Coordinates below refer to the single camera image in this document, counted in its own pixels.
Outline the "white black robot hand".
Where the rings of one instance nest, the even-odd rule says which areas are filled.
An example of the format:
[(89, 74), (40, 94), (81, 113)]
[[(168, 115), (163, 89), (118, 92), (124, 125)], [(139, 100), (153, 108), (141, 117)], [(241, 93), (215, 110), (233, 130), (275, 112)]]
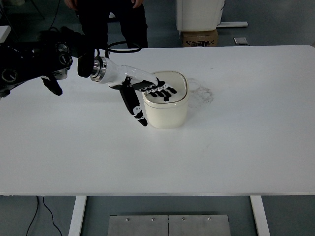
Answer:
[(160, 80), (152, 73), (127, 65), (117, 65), (106, 57), (97, 57), (90, 75), (92, 81), (108, 84), (113, 89), (119, 89), (121, 97), (129, 113), (143, 126), (148, 122), (144, 117), (139, 99), (135, 90), (147, 90), (146, 95), (157, 98), (162, 97), (169, 101), (172, 94), (177, 91), (166, 81)]

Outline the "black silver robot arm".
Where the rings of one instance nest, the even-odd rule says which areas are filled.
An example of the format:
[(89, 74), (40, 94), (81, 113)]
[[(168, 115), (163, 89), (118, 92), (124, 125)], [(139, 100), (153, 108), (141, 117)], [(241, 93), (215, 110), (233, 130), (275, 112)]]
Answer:
[(73, 58), (77, 58), (80, 77), (90, 77), (92, 81), (118, 90), (130, 114), (147, 126), (136, 92), (161, 97), (168, 102), (177, 91), (152, 73), (131, 66), (118, 66), (109, 58), (110, 53), (139, 52), (140, 45), (132, 43), (130, 50), (113, 49), (113, 46), (106, 46), (105, 55), (101, 56), (100, 49), (85, 35), (67, 27), (41, 31), (34, 42), (1, 43), (0, 96), (7, 97), (14, 88), (38, 77), (49, 91), (60, 96), (63, 91), (58, 80), (67, 77)]

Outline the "person's left hand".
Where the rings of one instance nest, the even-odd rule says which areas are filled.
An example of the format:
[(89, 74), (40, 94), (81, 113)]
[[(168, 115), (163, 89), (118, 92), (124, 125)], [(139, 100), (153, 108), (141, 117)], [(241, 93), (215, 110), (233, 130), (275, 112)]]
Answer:
[(143, 0), (131, 0), (132, 7), (138, 8), (143, 4)]

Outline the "person's right hand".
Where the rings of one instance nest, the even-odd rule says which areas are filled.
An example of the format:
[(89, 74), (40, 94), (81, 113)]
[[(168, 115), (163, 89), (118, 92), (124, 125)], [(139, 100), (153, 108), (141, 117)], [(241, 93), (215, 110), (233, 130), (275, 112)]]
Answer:
[(64, 0), (64, 3), (69, 9), (78, 10), (78, 0)]

